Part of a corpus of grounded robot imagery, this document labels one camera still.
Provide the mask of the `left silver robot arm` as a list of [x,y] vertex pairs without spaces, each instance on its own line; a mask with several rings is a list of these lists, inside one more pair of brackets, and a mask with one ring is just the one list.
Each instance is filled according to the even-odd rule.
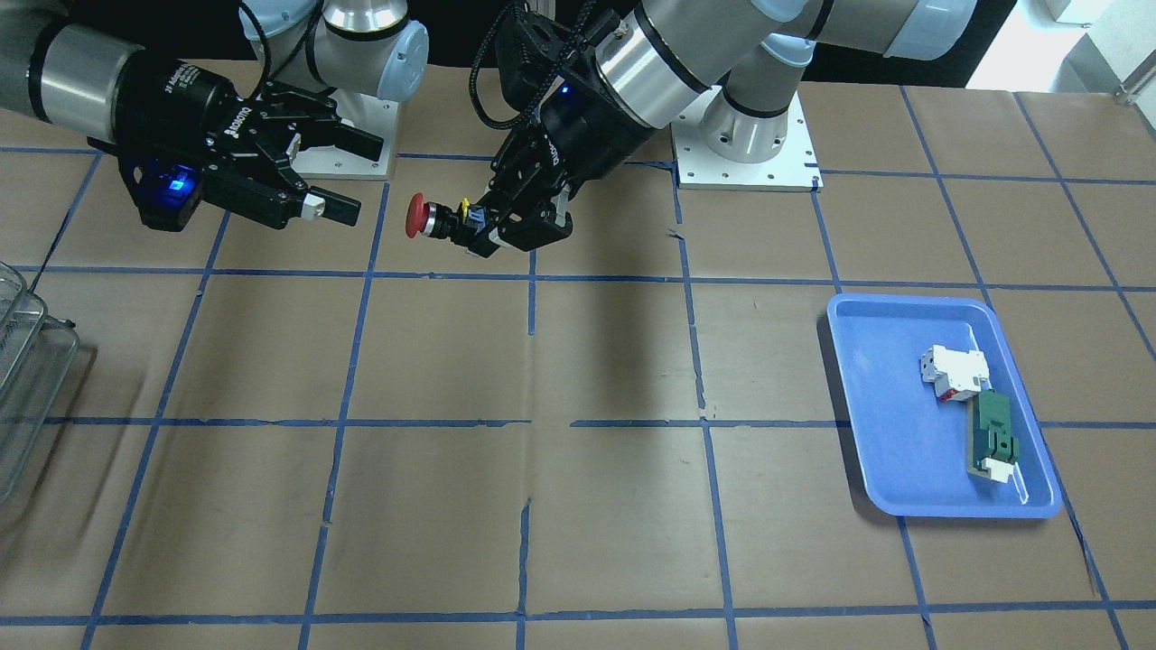
[[722,155],[735,126],[785,115],[815,45],[936,60],[965,32],[972,1],[639,1],[625,13],[581,5],[573,25],[512,1],[481,49],[494,51],[516,116],[480,119],[507,132],[477,201],[410,214],[414,232],[470,254],[549,246],[573,232],[566,202],[601,180],[711,87]]

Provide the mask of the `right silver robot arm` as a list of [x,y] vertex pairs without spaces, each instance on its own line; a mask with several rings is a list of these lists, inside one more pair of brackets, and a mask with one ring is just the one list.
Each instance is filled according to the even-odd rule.
[[294,167],[331,148],[376,163],[384,136],[336,94],[385,103],[416,93],[429,34],[405,1],[213,1],[222,23],[138,25],[79,16],[74,1],[3,2],[3,110],[84,136],[111,155],[142,226],[181,231],[201,204],[282,229],[355,226],[360,201]]

